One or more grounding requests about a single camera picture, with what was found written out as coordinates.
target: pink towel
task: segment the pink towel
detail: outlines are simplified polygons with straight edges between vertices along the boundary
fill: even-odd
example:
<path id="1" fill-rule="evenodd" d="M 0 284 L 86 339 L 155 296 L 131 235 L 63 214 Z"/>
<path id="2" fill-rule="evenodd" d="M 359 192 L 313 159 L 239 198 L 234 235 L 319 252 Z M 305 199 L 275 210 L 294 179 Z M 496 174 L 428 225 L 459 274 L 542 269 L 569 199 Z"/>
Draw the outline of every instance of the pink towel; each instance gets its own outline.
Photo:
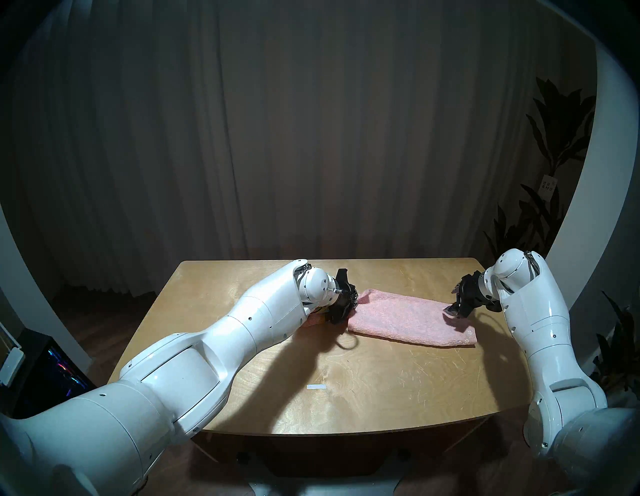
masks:
<path id="1" fill-rule="evenodd" d="M 476 330 L 468 319 L 455 319 L 443 312 L 449 303 L 366 289 L 349 316 L 349 330 L 357 334 L 425 344 L 427 346 L 470 346 L 477 342 Z M 306 325 L 324 319 L 311 316 Z"/>

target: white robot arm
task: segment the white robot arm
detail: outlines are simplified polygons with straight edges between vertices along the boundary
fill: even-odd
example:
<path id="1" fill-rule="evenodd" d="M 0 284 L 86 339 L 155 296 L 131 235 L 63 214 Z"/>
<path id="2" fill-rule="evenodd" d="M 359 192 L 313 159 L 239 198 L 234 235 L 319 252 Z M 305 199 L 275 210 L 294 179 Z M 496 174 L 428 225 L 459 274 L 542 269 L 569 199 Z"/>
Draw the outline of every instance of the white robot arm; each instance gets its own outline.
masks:
<path id="1" fill-rule="evenodd" d="M 204 331 L 175 333 L 127 362 L 120 380 L 34 417 L 0 417 L 26 464 L 65 494 L 128 495 L 170 444 L 227 402 L 236 373 L 314 311 L 338 323 L 356 305 L 346 269 L 331 277 L 300 259 L 249 288 Z"/>
<path id="2" fill-rule="evenodd" d="M 602 389 L 578 366 L 569 311 L 545 259 L 508 250 L 484 273 L 463 277 L 453 292 L 450 315 L 467 317 L 483 305 L 504 310 L 527 357 L 534 390 L 525 439 L 534 455 L 553 456 L 575 480 L 585 480 L 632 410 L 607 408 Z"/>

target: cable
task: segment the cable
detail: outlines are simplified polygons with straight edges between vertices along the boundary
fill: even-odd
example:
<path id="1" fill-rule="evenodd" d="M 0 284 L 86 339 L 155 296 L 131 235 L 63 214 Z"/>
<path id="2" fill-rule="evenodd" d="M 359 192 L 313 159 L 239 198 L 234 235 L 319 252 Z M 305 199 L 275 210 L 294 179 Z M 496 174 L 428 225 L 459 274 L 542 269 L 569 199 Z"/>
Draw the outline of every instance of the cable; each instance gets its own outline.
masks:
<path id="1" fill-rule="evenodd" d="M 0 322 L 0 327 L 2 328 L 2 330 L 4 331 L 4 333 L 5 333 L 7 336 L 9 336 L 9 339 L 11 339 L 11 341 L 13 341 L 13 344 L 15 344 L 16 348 L 18 348 L 18 349 L 22 349 L 22 346 L 20 346 L 20 343 L 18 343 L 18 342 L 16 341 L 15 337 L 13 337 L 13 336 L 11 335 L 11 333 L 6 329 L 6 327 L 4 327 L 4 325 L 2 324 L 2 322 Z"/>

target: wooden table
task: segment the wooden table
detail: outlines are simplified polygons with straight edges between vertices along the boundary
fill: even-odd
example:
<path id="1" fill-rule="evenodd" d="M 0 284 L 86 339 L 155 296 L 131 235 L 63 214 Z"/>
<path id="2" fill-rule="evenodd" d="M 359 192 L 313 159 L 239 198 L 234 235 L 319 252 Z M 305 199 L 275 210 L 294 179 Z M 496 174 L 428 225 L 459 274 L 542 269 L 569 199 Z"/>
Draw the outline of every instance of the wooden table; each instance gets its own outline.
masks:
<path id="1" fill-rule="evenodd" d="M 282 260 L 183 262 L 140 324 L 114 370 L 173 332 L 200 331 L 231 309 Z M 475 259 L 312 260 L 348 268 L 362 292 L 375 288 L 454 301 Z M 302 328 L 259 353 L 236 376 L 222 412 L 205 428 L 246 435 L 372 433 L 436 426 L 522 406 L 531 400 L 524 355 L 504 316 L 472 314 L 478 343 L 430 348 L 353 335 L 323 324 Z M 323 384 L 326 389 L 307 389 Z"/>

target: curtain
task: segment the curtain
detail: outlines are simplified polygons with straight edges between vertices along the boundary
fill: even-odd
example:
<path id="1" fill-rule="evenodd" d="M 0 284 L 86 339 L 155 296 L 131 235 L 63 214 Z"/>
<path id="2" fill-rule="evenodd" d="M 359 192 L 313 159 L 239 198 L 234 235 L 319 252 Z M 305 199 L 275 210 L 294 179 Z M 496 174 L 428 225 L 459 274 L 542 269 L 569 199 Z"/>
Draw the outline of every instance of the curtain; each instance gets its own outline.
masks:
<path id="1" fill-rule="evenodd" d="M 482 259 L 541 168 L 536 76 L 595 89 L 533 1 L 66 0 L 0 119 L 65 279 L 140 294 L 188 259 Z"/>

